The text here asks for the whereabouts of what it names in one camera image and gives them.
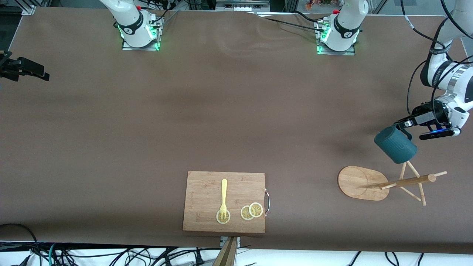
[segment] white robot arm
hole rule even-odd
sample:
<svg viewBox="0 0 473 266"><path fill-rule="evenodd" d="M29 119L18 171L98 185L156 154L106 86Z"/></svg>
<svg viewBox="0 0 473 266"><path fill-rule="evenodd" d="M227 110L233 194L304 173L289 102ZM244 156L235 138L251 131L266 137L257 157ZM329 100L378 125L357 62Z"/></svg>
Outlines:
<svg viewBox="0 0 473 266"><path fill-rule="evenodd" d="M138 10L133 0L99 0L112 13L122 38L132 47L143 47L157 38L156 15Z"/></svg>
<svg viewBox="0 0 473 266"><path fill-rule="evenodd" d="M340 12L329 16L330 25L321 41L334 51L348 50L356 42L368 8L366 0L345 0Z"/></svg>
<svg viewBox="0 0 473 266"><path fill-rule="evenodd" d="M466 32L473 33L473 1L457 0L452 17ZM425 86L438 88L445 93L433 102L416 107L412 115L396 122L398 129L426 126L429 132L422 134L421 140L458 136L461 133L470 115L468 111L473 108L473 68L453 62L446 54L452 41L460 37L464 37L464 34L449 19L442 22L434 39L444 47L432 43L420 79Z"/></svg>

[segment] lemon slice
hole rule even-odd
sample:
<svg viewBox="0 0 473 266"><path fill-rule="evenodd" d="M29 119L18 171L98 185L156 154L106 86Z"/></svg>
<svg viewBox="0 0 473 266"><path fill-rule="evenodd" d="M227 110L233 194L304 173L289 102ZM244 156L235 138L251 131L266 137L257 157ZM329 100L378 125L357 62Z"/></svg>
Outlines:
<svg viewBox="0 0 473 266"><path fill-rule="evenodd" d="M240 215L241 215L241 218L247 221L253 219L253 216L251 216L250 214L250 205L243 206L243 208L241 208Z"/></svg>
<svg viewBox="0 0 473 266"><path fill-rule="evenodd" d="M227 210L227 218L224 220L220 220L220 210L218 210L215 218L217 218L217 222L221 224L226 224L230 220L230 212Z"/></svg>
<svg viewBox="0 0 473 266"><path fill-rule="evenodd" d="M258 218L263 214L263 206L257 202L251 203L248 208L250 210L250 215L255 218Z"/></svg>

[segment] metal handle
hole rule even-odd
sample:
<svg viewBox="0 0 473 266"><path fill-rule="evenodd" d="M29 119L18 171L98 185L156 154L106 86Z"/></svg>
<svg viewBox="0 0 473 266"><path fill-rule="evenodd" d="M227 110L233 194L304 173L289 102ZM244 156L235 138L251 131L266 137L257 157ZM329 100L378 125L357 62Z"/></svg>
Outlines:
<svg viewBox="0 0 473 266"><path fill-rule="evenodd" d="M269 199L269 192L268 192L268 189L267 189L267 188L264 189L264 192L265 192L266 195L268 196L268 209L266 210L266 212L265 212L265 214L264 214L264 216L266 217L266 216L268 216L269 208L271 207L271 201L270 201L270 199Z"/></svg>

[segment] wooden stick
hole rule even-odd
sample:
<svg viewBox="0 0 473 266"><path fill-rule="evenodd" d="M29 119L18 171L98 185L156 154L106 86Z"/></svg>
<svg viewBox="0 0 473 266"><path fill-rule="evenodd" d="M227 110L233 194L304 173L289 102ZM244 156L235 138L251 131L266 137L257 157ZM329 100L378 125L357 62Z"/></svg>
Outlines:
<svg viewBox="0 0 473 266"><path fill-rule="evenodd" d="M412 178L408 178L408 179L397 180L396 182L381 183L378 186L381 189L387 189L387 188L394 187L394 186L395 187L411 186L411 185L415 185L417 183L435 182L436 179L437 178L435 177L435 175L425 175L425 176L421 176L419 178L412 177Z"/></svg>
<svg viewBox="0 0 473 266"><path fill-rule="evenodd" d="M435 177L439 177L439 176L442 176L442 175L446 175L447 174L447 171L443 171L443 172L440 172L440 173L437 173L437 174L434 174Z"/></svg>
<svg viewBox="0 0 473 266"><path fill-rule="evenodd" d="M427 206L425 202L424 189L422 188L422 183L419 183L420 197L422 198L422 206Z"/></svg>
<svg viewBox="0 0 473 266"><path fill-rule="evenodd" d="M414 193L412 193L411 191L405 189L403 186L400 186L399 188L402 189L402 190L404 190L407 194L409 194L409 195L411 195L412 197L414 197L416 200L422 201L419 197L417 197L416 195L414 195Z"/></svg>
<svg viewBox="0 0 473 266"><path fill-rule="evenodd" d="M411 164L411 162L407 161L406 163L411 168L411 170L414 172L415 176L420 177L419 172L414 168L414 166Z"/></svg>
<svg viewBox="0 0 473 266"><path fill-rule="evenodd" d="M403 167L401 168L401 176L399 177L399 180L404 178L404 171L406 170L406 163L403 163Z"/></svg>
<svg viewBox="0 0 473 266"><path fill-rule="evenodd" d="M396 182L394 182L394 183L388 184L388 185L386 185L386 186L381 186L381 185L380 185L380 188L381 188L381 189L387 189L387 188L390 188L390 187L394 187L394 186L396 186L396 185L397 185Z"/></svg>

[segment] plastic fork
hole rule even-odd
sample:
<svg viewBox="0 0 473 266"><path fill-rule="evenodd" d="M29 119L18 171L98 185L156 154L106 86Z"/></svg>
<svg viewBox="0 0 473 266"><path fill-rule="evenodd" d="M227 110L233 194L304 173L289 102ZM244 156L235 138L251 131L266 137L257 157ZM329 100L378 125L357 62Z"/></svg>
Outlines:
<svg viewBox="0 0 473 266"><path fill-rule="evenodd" d="M222 179L222 205L220 206L220 220L224 221L227 218L227 205L225 201L227 198L227 180Z"/></svg>

